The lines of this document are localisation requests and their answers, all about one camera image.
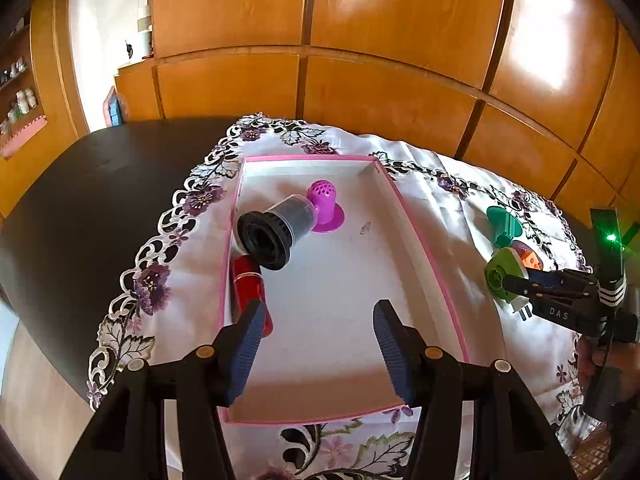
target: wooden cabinet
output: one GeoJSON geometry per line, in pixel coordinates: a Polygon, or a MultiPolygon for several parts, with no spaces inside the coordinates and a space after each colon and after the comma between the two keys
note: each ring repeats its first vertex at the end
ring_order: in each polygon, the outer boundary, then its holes
{"type": "Polygon", "coordinates": [[[127,122],[163,119],[156,91],[156,66],[149,59],[118,70],[115,77],[120,108],[127,122]]]}
{"type": "Polygon", "coordinates": [[[306,121],[453,156],[475,99],[406,70],[311,56],[306,121]]]}
{"type": "Polygon", "coordinates": [[[156,57],[250,44],[300,44],[304,0],[153,0],[156,57]]]}
{"type": "Polygon", "coordinates": [[[615,29],[603,0],[514,0],[491,95],[577,149],[607,84],[615,29]]]}
{"type": "Polygon", "coordinates": [[[618,56],[582,154],[619,189],[640,153],[640,54],[620,28],[618,56]]]}
{"type": "Polygon", "coordinates": [[[311,44],[387,57],[480,88],[503,0],[314,0],[311,44]]]}
{"type": "Polygon", "coordinates": [[[235,54],[158,66],[158,86],[167,119],[296,113],[298,56],[235,54]]]}

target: red cylinder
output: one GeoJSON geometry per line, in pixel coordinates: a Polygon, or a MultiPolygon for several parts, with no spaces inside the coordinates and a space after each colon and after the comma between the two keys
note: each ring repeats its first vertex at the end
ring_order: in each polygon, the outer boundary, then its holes
{"type": "MultiPolygon", "coordinates": [[[[251,300],[260,300],[265,306],[267,305],[260,266],[250,256],[238,256],[231,262],[231,278],[234,282],[236,304],[240,312],[244,311],[251,300]]],[[[267,337],[271,332],[273,332],[273,321],[267,309],[262,337],[267,337]]]]}

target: round table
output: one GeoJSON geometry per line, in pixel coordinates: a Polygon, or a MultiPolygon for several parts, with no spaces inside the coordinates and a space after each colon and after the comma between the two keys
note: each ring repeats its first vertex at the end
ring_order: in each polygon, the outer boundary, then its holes
{"type": "Polygon", "coordinates": [[[125,124],[69,147],[0,232],[0,284],[43,354],[86,398],[87,358],[118,277],[234,118],[125,124]]]}

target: green toy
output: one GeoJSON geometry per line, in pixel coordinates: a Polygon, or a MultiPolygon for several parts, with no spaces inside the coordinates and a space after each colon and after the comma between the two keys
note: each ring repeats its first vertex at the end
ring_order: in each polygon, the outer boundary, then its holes
{"type": "Polygon", "coordinates": [[[509,247],[514,238],[522,235],[522,225],[505,208],[492,205],[486,210],[486,216],[494,227],[494,246],[497,248],[509,247]]]}
{"type": "Polygon", "coordinates": [[[503,247],[495,251],[494,256],[484,268],[484,276],[489,290],[498,298],[511,303],[518,295],[504,290],[502,280],[507,274],[529,279],[527,269],[520,261],[518,253],[510,247],[503,247]]]}

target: pink suction cup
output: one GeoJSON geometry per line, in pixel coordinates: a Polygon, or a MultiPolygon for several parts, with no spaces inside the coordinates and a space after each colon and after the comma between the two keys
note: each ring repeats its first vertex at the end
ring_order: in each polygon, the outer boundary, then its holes
{"type": "Polygon", "coordinates": [[[330,233],[344,223],[344,211],[335,202],[335,196],[335,187],[328,180],[316,180],[307,190],[306,197],[318,215],[313,232],[330,233]]]}

